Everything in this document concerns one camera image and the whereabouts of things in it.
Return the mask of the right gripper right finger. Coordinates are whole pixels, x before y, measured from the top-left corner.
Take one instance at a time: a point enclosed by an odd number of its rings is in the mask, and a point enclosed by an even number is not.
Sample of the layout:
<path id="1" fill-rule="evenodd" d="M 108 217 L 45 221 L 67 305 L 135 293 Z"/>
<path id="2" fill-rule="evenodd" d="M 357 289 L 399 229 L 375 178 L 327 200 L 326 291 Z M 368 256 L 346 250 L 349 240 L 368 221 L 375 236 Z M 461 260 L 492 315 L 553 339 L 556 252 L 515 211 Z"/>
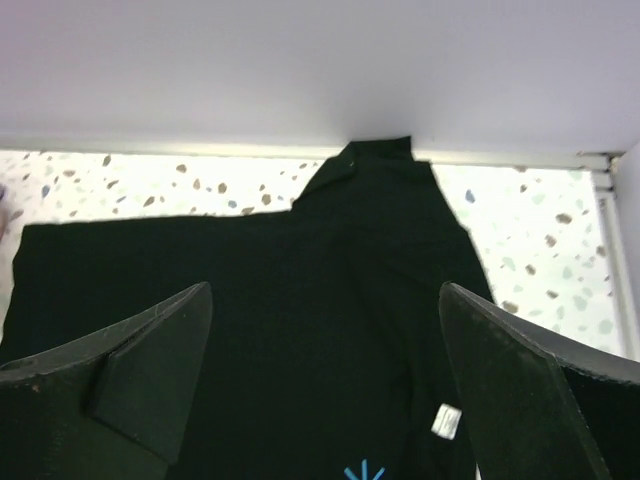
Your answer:
<path id="1" fill-rule="evenodd" d="M 439 315 L 482 478 L 638 478 L 638 362 L 455 283 L 442 286 Z"/>

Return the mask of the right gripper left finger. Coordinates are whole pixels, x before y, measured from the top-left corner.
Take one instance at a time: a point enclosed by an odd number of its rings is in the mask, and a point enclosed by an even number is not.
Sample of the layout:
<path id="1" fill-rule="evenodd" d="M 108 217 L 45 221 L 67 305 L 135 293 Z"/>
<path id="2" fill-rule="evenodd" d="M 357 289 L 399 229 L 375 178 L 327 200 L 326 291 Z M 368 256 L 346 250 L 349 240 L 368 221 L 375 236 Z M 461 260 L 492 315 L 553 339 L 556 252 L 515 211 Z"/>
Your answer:
<path id="1" fill-rule="evenodd" d="M 211 321 L 211 288 L 199 283 L 2 365 L 2 478 L 164 478 L 179 457 Z"/>

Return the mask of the black t shirt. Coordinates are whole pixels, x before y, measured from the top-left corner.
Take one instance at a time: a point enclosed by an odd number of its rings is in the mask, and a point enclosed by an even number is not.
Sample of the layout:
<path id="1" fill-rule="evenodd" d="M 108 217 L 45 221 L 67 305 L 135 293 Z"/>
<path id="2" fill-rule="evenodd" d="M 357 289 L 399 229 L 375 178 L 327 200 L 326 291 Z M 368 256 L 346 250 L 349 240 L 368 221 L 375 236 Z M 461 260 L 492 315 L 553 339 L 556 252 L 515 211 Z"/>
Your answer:
<path id="1" fill-rule="evenodd" d="M 1 358 L 200 282 L 213 322 L 172 479 L 471 479 L 440 287 L 490 289 L 409 138 L 349 143 L 286 212 L 24 229 Z"/>

